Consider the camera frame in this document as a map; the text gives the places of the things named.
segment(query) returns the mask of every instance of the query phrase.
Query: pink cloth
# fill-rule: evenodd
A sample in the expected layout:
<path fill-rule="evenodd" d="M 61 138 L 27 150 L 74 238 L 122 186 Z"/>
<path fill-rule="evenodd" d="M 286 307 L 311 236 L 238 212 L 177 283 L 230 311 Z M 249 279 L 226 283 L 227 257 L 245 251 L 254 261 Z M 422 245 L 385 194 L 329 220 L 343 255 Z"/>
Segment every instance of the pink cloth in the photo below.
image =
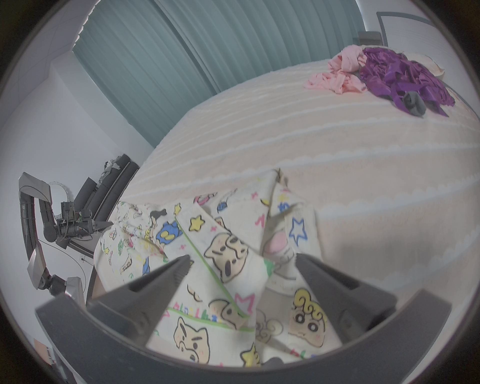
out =
<path fill-rule="evenodd" d="M 358 71 L 367 61 L 358 45 L 349 45 L 328 62 L 330 72 L 314 74 L 304 87 L 309 89 L 331 89 L 337 94 L 365 92 L 367 87 L 351 72 Z"/>

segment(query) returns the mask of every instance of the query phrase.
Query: purple cloth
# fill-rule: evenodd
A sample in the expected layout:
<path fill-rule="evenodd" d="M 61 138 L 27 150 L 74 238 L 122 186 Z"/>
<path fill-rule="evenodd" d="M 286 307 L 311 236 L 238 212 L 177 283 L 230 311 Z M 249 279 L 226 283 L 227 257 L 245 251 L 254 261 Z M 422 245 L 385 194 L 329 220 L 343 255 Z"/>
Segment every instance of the purple cloth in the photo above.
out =
<path fill-rule="evenodd" d="M 360 79 L 375 96 L 389 96 L 398 109 L 408 113 L 402 103 L 408 91 L 419 93 L 423 101 L 435 106 L 438 113 L 448 116 L 440 107 L 453 106 L 455 100 L 428 69 L 416 61 L 410 61 L 402 53 L 386 48 L 365 48 L 367 63 L 360 69 Z"/>

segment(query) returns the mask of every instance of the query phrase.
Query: cartoon print fabric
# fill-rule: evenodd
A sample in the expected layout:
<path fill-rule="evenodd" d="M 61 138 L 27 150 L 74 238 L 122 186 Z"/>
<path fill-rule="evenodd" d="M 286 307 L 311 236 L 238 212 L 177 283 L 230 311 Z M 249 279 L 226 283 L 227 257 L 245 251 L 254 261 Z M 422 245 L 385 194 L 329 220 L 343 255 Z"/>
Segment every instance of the cartoon print fabric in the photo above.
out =
<path fill-rule="evenodd" d="M 248 368 L 341 345 L 295 267 L 299 252 L 321 257 L 314 210 L 279 170 L 167 204 L 119 202 L 111 220 L 95 257 L 108 258 L 115 286 L 185 254 L 192 261 L 148 348 Z"/>

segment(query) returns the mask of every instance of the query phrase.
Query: curtain fold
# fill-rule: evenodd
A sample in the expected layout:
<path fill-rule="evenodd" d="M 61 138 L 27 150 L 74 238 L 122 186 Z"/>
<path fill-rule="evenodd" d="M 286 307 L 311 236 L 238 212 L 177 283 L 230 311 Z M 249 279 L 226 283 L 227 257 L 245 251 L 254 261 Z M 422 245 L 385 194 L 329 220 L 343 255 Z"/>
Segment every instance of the curtain fold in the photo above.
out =
<path fill-rule="evenodd" d="M 102 0 L 73 51 L 157 145 L 191 108 L 261 74 L 352 44 L 355 0 Z"/>

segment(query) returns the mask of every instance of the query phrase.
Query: mattress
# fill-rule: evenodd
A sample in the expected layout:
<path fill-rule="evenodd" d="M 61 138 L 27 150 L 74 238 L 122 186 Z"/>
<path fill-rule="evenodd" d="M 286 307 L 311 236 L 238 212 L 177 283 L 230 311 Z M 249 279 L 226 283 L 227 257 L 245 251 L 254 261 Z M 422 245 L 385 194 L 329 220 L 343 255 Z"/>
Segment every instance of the mattress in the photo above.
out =
<path fill-rule="evenodd" d="M 307 90 L 327 60 L 239 84 L 190 110 L 121 200 L 165 203 L 235 188 L 273 168 L 316 209 L 322 258 L 398 296 L 424 287 L 453 305 L 418 367 L 449 339 L 480 270 L 480 122 L 452 92 L 422 118 L 369 92 Z M 103 274 L 106 258 L 95 259 Z"/>

